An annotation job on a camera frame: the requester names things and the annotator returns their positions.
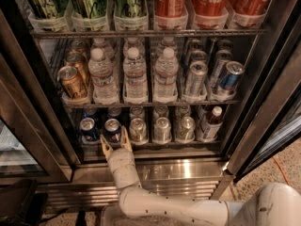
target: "soda can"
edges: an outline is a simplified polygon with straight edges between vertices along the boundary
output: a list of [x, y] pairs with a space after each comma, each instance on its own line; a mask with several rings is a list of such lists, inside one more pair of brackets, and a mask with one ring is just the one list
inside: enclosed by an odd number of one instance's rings
[[108, 119], [116, 119], [121, 124], [123, 124], [123, 114], [121, 107], [109, 107], [107, 109], [107, 118]]
[[169, 110], [168, 110], [168, 107], [165, 105], [164, 106], [156, 106], [153, 109], [152, 120], [154, 123], [156, 123], [159, 118], [161, 118], [161, 117], [168, 118], [168, 116], [169, 116]]
[[67, 53], [64, 58], [65, 66], [73, 66], [82, 75], [83, 81], [88, 88], [90, 83], [90, 73], [88, 71], [87, 60], [81, 53]]
[[130, 138], [134, 142], [142, 142], [147, 139], [147, 125], [140, 118], [134, 118], [130, 123]]
[[108, 142], [118, 143], [121, 137], [121, 126], [116, 119], [109, 119], [104, 124], [104, 135]]
[[72, 100], [87, 97], [87, 88], [81, 74], [72, 66], [64, 66], [57, 73], [57, 79]]
[[221, 77], [221, 80], [216, 90], [216, 94], [233, 94], [244, 71], [245, 67], [239, 62], [231, 61], [227, 63], [226, 70], [224, 71]]
[[210, 75], [209, 83], [212, 89], [217, 88], [220, 77], [225, 71], [226, 64], [231, 61], [233, 55], [228, 50], [219, 50], [215, 53], [214, 69]]
[[217, 50], [228, 50], [233, 51], [233, 42], [230, 40], [219, 40], [216, 44]]
[[145, 121], [145, 111], [142, 106], [132, 106], [130, 108], [130, 120], [140, 118]]
[[96, 127], [95, 121], [92, 118], [84, 118], [81, 120], [80, 130], [87, 142], [95, 142], [100, 139], [100, 132]]
[[170, 140], [171, 124], [168, 118], [159, 118], [154, 124], [153, 139], [165, 143]]
[[96, 126], [99, 129], [102, 128], [102, 119], [98, 108], [84, 108], [84, 118], [92, 118]]
[[203, 91], [204, 82], [208, 68], [204, 62], [193, 62], [190, 65], [184, 87], [184, 94], [189, 96], [199, 96]]
[[175, 140], [191, 140], [195, 137], [196, 123], [191, 117], [183, 117], [180, 126], [177, 127]]

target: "water bottle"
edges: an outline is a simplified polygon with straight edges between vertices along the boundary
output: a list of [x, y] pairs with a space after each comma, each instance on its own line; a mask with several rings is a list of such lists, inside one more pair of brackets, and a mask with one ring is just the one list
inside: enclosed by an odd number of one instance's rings
[[148, 95], [145, 59], [137, 48], [130, 48], [123, 61], [124, 82], [128, 98], [144, 98]]
[[91, 51], [95, 48], [103, 49], [104, 54], [112, 62], [113, 76], [116, 82], [116, 86], [119, 86], [119, 67], [115, 58], [115, 51], [112, 45], [104, 38], [94, 38], [91, 46]]
[[177, 73], [179, 69], [178, 59], [172, 48], [166, 48], [155, 63], [154, 70], [154, 95], [158, 98], [170, 98], [174, 96]]
[[125, 41], [123, 46], [124, 57], [128, 56], [128, 50], [133, 47], [137, 48], [139, 50], [139, 54], [145, 58], [145, 48], [140, 38], [128, 38]]
[[91, 50], [88, 70], [94, 85], [94, 93], [98, 98], [112, 99], [118, 90], [114, 81], [112, 63], [100, 48]]
[[177, 43], [174, 41], [173, 37], [163, 37], [162, 40], [159, 42], [157, 49], [156, 49], [156, 55], [157, 58], [163, 53], [163, 51], [170, 47], [175, 52], [175, 57], [178, 54], [178, 46]]

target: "gold can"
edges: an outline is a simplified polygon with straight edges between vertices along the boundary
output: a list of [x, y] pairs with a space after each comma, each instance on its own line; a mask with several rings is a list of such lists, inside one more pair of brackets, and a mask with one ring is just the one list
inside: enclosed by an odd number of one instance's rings
[[81, 53], [67, 53], [64, 58], [64, 65], [76, 68], [77, 71], [81, 74], [83, 81], [88, 88], [88, 85], [90, 83], [90, 73], [88, 71], [87, 60]]
[[78, 100], [87, 97], [87, 88], [76, 68], [72, 66], [62, 67], [58, 71], [57, 78], [70, 99]]

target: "plastic bottle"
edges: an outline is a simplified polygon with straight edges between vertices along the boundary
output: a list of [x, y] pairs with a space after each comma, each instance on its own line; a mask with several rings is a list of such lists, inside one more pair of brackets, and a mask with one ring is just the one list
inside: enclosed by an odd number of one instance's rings
[[108, 57], [112, 62], [113, 67], [113, 75], [116, 82], [116, 86], [119, 86], [119, 67], [115, 58], [115, 51], [112, 45], [104, 38], [94, 38], [90, 51], [100, 48], [103, 49], [104, 54]]
[[201, 138], [202, 139], [215, 139], [216, 134], [222, 125], [222, 108], [215, 106], [214, 109], [206, 114], [201, 122]]
[[147, 68], [145, 59], [137, 48], [130, 48], [123, 61], [124, 82], [127, 98], [141, 99], [148, 96]]
[[154, 96], [158, 98], [174, 96], [179, 69], [179, 62], [174, 54], [172, 48], [166, 48], [155, 63]]
[[128, 56], [128, 51], [130, 48], [136, 47], [139, 50], [139, 54], [145, 58], [145, 48], [142, 41], [139, 38], [128, 38], [123, 46], [124, 57]]
[[159, 42], [157, 49], [156, 49], [157, 57], [159, 57], [167, 47], [172, 48], [175, 52], [175, 57], [177, 56], [178, 46], [177, 46], [177, 43], [174, 41], [174, 38], [173, 37], [163, 37], [162, 40]]
[[112, 63], [100, 48], [91, 50], [88, 70], [94, 85], [94, 94], [102, 100], [116, 97], [118, 91], [114, 81]]

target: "silver can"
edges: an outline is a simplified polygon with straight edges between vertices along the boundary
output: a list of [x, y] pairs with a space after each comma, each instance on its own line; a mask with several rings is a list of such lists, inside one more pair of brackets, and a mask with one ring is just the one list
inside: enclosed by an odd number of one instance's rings
[[233, 94], [244, 71], [245, 67], [239, 62], [231, 61], [227, 63], [226, 70], [224, 71], [216, 89], [216, 94]]
[[208, 68], [204, 62], [193, 62], [190, 65], [184, 87], [184, 94], [199, 96], [203, 90]]
[[130, 108], [130, 120], [140, 118], [145, 121], [145, 111], [142, 106], [132, 106]]
[[233, 59], [233, 55], [228, 50], [219, 50], [214, 57], [214, 69], [210, 75], [209, 83], [212, 89], [218, 85], [220, 77], [225, 71], [226, 64]]
[[183, 117], [180, 126], [177, 127], [176, 139], [191, 140], [195, 137], [196, 123], [191, 117]]
[[170, 140], [171, 124], [168, 118], [159, 118], [154, 124], [153, 139], [158, 142], [166, 142]]
[[168, 116], [169, 116], [169, 110], [167, 106], [156, 106], [152, 112], [152, 121], [156, 123], [159, 118], [161, 117], [168, 118]]
[[134, 118], [130, 123], [130, 138], [134, 142], [142, 142], [147, 139], [147, 125], [140, 118]]

